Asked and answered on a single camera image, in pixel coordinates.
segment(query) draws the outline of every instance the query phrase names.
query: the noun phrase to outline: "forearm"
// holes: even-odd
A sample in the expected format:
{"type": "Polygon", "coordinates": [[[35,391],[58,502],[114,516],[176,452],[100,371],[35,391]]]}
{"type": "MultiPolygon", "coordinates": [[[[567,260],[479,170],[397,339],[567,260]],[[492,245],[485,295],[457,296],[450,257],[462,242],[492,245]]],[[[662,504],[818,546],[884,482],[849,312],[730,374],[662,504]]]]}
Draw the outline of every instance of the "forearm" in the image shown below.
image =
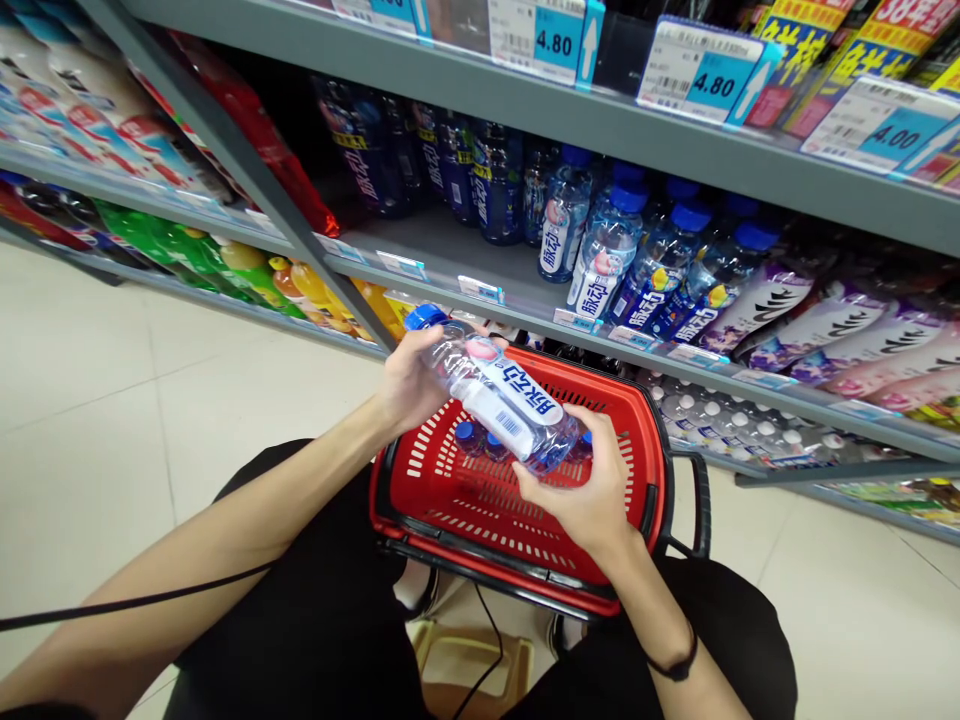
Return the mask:
{"type": "MultiPolygon", "coordinates": [[[[684,660],[690,653],[690,625],[644,547],[643,537],[631,531],[616,551],[598,555],[597,561],[616,588],[647,656],[664,668],[684,660]]],[[[750,719],[702,642],[686,680],[674,682],[648,670],[665,720],[750,719]]]]}

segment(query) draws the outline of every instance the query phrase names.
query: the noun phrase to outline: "black wrist band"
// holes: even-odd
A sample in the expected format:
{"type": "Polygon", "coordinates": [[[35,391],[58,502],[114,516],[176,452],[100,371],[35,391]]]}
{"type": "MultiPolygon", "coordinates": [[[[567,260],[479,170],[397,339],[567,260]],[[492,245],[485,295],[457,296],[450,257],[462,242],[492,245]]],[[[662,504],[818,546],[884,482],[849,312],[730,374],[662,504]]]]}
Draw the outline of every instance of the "black wrist band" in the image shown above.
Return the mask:
{"type": "Polygon", "coordinates": [[[674,663],[668,668],[663,668],[655,663],[649,655],[647,655],[647,664],[656,670],[660,675],[670,678],[674,682],[681,682],[690,677],[690,666],[693,665],[693,661],[697,659],[697,648],[700,646],[700,641],[697,639],[697,633],[693,629],[693,625],[690,624],[689,620],[687,621],[687,627],[690,628],[690,634],[693,635],[693,642],[690,645],[690,652],[687,653],[687,657],[685,657],[683,660],[678,663],[674,663]]]}

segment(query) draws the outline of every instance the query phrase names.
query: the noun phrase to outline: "bottle in basket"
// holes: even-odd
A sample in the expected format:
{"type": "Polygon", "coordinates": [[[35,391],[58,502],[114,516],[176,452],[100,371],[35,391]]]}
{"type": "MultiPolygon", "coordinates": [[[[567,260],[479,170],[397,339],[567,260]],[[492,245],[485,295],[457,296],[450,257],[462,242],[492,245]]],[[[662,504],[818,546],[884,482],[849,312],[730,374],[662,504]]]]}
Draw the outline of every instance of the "bottle in basket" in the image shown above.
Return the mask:
{"type": "Polygon", "coordinates": [[[404,324],[410,331],[443,325],[443,339],[423,353],[427,367],[530,472],[543,476],[556,470],[579,439],[579,425],[523,368],[493,340],[436,305],[421,305],[404,324]]]}

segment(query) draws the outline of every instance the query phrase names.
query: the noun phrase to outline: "black cable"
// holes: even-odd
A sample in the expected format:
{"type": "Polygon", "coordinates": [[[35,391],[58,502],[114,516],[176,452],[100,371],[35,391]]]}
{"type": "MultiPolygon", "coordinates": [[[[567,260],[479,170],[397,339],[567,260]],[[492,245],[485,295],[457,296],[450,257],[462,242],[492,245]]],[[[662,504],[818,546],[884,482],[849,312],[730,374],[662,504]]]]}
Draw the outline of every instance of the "black cable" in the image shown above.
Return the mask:
{"type": "Polygon", "coordinates": [[[460,720],[460,713],[464,711],[464,709],[467,707],[467,704],[473,699],[473,696],[476,695],[477,690],[479,690],[480,686],[483,685],[483,681],[490,677],[490,673],[496,670],[497,666],[503,660],[503,637],[500,635],[500,629],[493,621],[493,615],[490,614],[490,608],[487,607],[487,603],[484,601],[483,595],[480,594],[480,586],[474,583],[473,587],[477,591],[477,597],[480,598],[480,604],[483,605],[483,609],[487,613],[487,619],[490,620],[490,625],[493,627],[493,631],[497,634],[497,642],[500,644],[500,657],[494,661],[493,665],[487,668],[487,671],[480,676],[480,679],[477,680],[476,684],[470,688],[470,692],[467,693],[467,696],[463,699],[463,702],[460,703],[460,707],[458,707],[457,711],[453,714],[453,720],[460,720]]]}
{"type": "Polygon", "coordinates": [[[15,618],[0,618],[0,633],[7,632],[8,630],[19,630],[25,627],[33,627],[34,625],[46,625],[47,623],[76,620],[77,618],[91,617],[93,615],[106,615],[107,613],[119,612],[120,610],[130,610],[135,607],[142,607],[144,605],[153,605],[158,602],[174,600],[185,595],[193,595],[194,593],[203,592],[205,590],[213,590],[214,588],[222,587],[223,585],[229,585],[230,583],[237,582],[238,580],[248,578],[251,575],[256,575],[264,572],[265,570],[269,570],[271,567],[273,567],[275,562],[275,560],[271,560],[270,562],[264,563],[259,567],[245,570],[242,573],[237,573],[236,575],[231,575],[230,577],[221,578],[220,580],[212,580],[211,582],[202,583],[200,585],[191,585],[190,587],[181,588],[180,590],[170,590],[169,592],[157,593],[156,595],[146,595],[144,597],[132,598],[130,600],[118,600],[112,603],[88,605],[86,607],[70,608],[68,610],[51,610],[49,612],[36,613],[35,615],[21,615],[20,617],[15,618]]]}

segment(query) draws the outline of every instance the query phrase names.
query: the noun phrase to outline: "red bottle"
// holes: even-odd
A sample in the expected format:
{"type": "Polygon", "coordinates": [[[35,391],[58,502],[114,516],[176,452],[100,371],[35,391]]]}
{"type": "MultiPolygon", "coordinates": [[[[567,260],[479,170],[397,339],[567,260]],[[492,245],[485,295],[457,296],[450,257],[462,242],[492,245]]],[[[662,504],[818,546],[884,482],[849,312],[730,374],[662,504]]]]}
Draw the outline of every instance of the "red bottle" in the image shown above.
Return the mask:
{"type": "Polygon", "coordinates": [[[313,187],[297,156],[280,137],[253,88],[233,68],[214,55],[202,40],[173,30],[170,34],[204,87],[240,126],[247,140],[277,176],[313,229],[328,237],[339,237],[340,224],[320,199],[320,194],[313,187]]]}

